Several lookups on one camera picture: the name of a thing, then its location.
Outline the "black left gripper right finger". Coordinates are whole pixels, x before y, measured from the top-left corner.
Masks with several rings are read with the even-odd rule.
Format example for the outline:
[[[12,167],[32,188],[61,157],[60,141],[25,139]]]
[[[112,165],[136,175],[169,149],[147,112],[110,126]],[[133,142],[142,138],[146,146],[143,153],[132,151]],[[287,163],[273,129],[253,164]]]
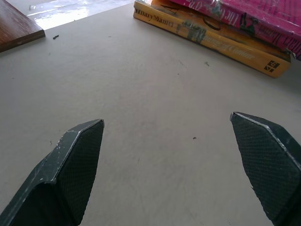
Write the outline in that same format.
[[[233,112],[230,121],[243,167],[274,226],[301,226],[301,145],[284,127]]]

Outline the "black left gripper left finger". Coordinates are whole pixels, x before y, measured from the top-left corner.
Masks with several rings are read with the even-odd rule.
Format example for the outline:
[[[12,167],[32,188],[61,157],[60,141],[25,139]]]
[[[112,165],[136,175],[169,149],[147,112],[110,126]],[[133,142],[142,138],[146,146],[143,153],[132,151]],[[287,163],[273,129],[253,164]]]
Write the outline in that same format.
[[[104,121],[64,133],[0,214],[0,226],[79,226],[95,181]]]

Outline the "yellow paperback book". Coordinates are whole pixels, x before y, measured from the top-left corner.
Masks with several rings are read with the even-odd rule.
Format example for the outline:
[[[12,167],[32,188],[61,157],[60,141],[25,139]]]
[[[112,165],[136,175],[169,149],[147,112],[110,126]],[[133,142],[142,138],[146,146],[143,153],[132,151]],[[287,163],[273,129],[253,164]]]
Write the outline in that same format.
[[[274,78],[291,57],[238,29],[169,0],[135,0],[133,17],[215,50]]]

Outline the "pink paperback book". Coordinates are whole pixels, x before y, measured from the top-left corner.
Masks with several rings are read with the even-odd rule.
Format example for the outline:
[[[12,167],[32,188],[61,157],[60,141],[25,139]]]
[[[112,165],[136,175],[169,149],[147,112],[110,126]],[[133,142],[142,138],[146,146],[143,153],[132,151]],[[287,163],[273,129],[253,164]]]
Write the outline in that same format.
[[[301,0],[170,0],[263,40],[301,61]]]

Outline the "brown wooden board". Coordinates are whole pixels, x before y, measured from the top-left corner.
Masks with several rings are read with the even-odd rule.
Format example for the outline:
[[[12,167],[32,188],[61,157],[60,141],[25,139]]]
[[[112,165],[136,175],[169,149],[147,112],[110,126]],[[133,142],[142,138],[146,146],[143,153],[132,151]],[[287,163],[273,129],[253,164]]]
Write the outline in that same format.
[[[0,53],[44,37],[44,30],[34,21],[0,0]]]

